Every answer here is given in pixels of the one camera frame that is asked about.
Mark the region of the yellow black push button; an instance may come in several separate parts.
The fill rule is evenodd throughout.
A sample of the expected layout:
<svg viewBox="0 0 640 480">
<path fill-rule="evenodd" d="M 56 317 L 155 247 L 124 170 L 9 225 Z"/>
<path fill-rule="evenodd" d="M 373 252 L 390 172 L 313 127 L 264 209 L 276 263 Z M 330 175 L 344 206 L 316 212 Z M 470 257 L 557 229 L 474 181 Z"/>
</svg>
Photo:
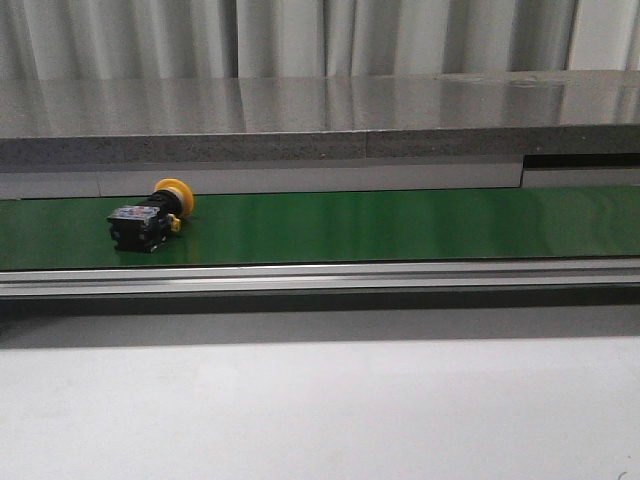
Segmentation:
<svg viewBox="0 0 640 480">
<path fill-rule="evenodd" d="M 195 195 L 182 180 L 165 178 L 144 200 L 114 209 L 107 217 L 111 239 L 122 251 L 153 252 L 181 231 L 195 208 Z"/>
</svg>

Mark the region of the green conveyor belt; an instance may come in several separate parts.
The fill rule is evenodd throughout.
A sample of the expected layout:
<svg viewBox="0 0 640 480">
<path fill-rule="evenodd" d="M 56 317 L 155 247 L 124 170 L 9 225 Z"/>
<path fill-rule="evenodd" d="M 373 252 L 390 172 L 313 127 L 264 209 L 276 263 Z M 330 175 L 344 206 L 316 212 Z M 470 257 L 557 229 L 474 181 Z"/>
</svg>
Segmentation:
<svg viewBox="0 0 640 480">
<path fill-rule="evenodd" d="M 201 195 L 151 253 L 119 251 L 123 197 L 9 200 L 1 267 L 12 270 L 475 258 L 635 256 L 635 186 Z"/>
</svg>

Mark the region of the grey stone counter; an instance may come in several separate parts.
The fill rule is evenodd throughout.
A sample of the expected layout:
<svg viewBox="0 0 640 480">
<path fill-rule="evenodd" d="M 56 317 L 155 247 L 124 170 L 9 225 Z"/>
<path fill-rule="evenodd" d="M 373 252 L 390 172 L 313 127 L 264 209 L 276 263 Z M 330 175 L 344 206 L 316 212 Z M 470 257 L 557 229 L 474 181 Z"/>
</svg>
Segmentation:
<svg viewBox="0 0 640 480">
<path fill-rule="evenodd" d="M 9 80 L 5 199 L 634 185 L 639 76 Z"/>
</svg>

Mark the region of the white pleated curtain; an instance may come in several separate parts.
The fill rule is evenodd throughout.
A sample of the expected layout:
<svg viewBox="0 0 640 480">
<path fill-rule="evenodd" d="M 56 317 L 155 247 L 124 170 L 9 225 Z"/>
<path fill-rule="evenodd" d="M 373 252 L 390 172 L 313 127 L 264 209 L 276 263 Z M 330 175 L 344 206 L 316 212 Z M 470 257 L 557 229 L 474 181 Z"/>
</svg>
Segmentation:
<svg viewBox="0 0 640 480">
<path fill-rule="evenodd" d="M 635 1 L 5 1 L 5 79 L 635 70 Z"/>
</svg>

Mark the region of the aluminium conveyor frame rail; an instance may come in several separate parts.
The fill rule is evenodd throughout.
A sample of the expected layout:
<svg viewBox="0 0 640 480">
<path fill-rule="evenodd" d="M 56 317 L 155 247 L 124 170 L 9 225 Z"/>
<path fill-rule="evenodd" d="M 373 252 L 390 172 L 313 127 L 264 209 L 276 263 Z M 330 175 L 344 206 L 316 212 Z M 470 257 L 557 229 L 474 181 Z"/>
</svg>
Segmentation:
<svg viewBox="0 0 640 480">
<path fill-rule="evenodd" d="M 627 258 L 7 271 L 1 296 L 63 298 L 228 292 L 636 285 Z"/>
</svg>

